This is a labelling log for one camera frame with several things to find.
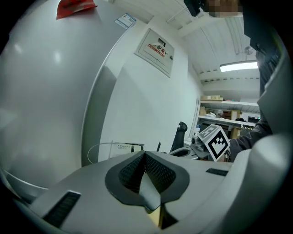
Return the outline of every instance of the shelf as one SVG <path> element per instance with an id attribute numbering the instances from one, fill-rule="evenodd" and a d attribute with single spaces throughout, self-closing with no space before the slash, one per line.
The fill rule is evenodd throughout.
<path id="1" fill-rule="evenodd" d="M 251 122 L 242 122 L 242 121 L 236 121 L 236 120 L 230 120 L 230 119 L 220 119 L 215 117 L 208 117 L 208 116 L 199 116 L 200 119 L 221 123 L 221 124 L 227 124 L 227 125 L 246 125 L 246 126 L 252 126 L 255 127 L 255 123 Z"/>
<path id="2" fill-rule="evenodd" d="M 213 110 L 239 110 L 260 114 L 260 108 L 257 103 L 239 102 L 239 101 L 201 101 L 201 104 L 207 109 Z"/>

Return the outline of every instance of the sleeve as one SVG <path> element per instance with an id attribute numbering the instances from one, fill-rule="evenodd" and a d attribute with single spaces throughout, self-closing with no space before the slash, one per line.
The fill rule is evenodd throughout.
<path id="1" fill-rule="evenodd" d="M 251 149 L 259 139 L 270 134 L 272 134 L 272 131 L 268 122 L 266 120 L 260 120 L 251 132 L 238 139 L 230 140 L 231 162 L 234 162 L 239 152 Z"/>

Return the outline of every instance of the red sticker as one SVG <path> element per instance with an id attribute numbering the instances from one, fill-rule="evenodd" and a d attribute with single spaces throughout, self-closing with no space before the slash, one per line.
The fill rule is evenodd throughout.
<path id="1" fill-rule="evenodd" d="M 57 8 L 56 19 L 62 19 L 75 12 L 97 7 L 93 0 L 61 0 Z"/>
<path id="2" fill-rule="evenodd" d="M 150 48 L 152 48 L 154 51 L 156 51 L 159 55 L 161 55 L 163 58 L 165 57 L 165 55 L 163 53 L 161 53 L 156 47 L 152 46 L 152 45 L 148 45 Z"/>

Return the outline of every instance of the white sticker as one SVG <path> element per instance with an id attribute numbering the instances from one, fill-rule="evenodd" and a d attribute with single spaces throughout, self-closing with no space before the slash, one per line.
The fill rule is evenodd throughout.
<path id="1" fill-rule="evenodd" d="M 131 25 L 136 22 L 136 19 L 133 18 L 130 14 L 126 13 L 121 16 L 119 19 L 115 20 L 116 24 L 119 24 L 121 27 L 128 29 Z"/>
<path id="2" fill-rule="evenodd" d="M 133 148 L 134 148 L 133 152 L 141 151 L 141 145 L 133 145 Z"/>
<path id="3" fill-rule="evenodd" d="M 110 158 L 114 158 L 122 154 L 131 153 L 131 147 L 131 144 L 114 144 L 111 149 Z"/>

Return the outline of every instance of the electrical panel box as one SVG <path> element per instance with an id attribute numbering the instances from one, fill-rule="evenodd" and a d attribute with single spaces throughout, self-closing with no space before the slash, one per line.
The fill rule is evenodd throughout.
<path id="1" fill-rule="evenodd" d="M 170 77 L 174 48 L 152 29 L 147 30 L 135 54 Z"/>

